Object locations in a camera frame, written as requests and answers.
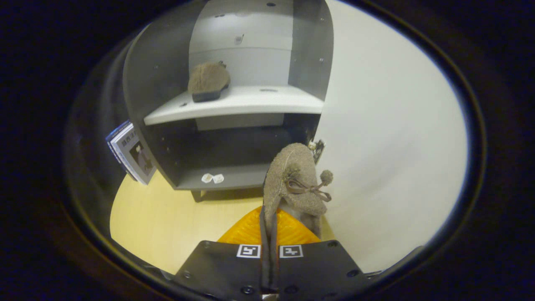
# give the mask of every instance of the brown fuzzy slipper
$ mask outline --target brown fuzzy slipper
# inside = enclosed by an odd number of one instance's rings
[[[321,179],[323,182],[318,185],[316,165],[308,147],[294,143],[283,148],[271,162],[264,183],[267,232],[271,233],[273,215],[280,207],[320,237],[320,217],[327,212],[323,202],[330,201],[331,196],[319,188],[331,183],[332,173],[322,172]]]
[[[231,77],[223,61],[204,63],[195,66],[189,75],[188,92],[194,102],[216,100],[230,82]]]

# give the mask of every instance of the white shelf board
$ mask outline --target white shelf board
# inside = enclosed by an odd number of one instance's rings
[[[321,114],[323,101],[293,86],[236,86],[221,93],[218,100],[193,102],[184,92],[145,117],[145,125],[199,117],[257,114]]]

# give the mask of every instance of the orange plastic object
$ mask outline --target orange plastic object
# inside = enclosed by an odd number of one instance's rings
[[[220,243],[228,244],[262,244],[260,238],[260,211],[258,207],[246,214],[232,226],[221,238]],[[319,243],[321,240],[305,225],[287,212],[277,209],[277,246]]]

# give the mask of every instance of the gray shelf unit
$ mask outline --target gray shelf unit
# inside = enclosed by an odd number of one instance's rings
[[[141,142],[176,190],[259,187],[286,145],[314,138],[320,115],[285,114],[282,126],[198,131],[194,119],[146,126],[143,119],[187,90],[188,49],[205,2],[183,5],[152,22],[133,41],[124,66],[125,101]],[[295,0],[288,84],[325,100],[333,32],[324,0]],[[200,181],[223,174],[220,184]]]

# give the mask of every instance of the white wall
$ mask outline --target white wall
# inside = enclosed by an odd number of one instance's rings
[[[327,0],[334,53],[316,140],[334,173],[326,214],[365,271],[437,232],[455,205],[468,145],[456,95],[435,64],[381,21]]]

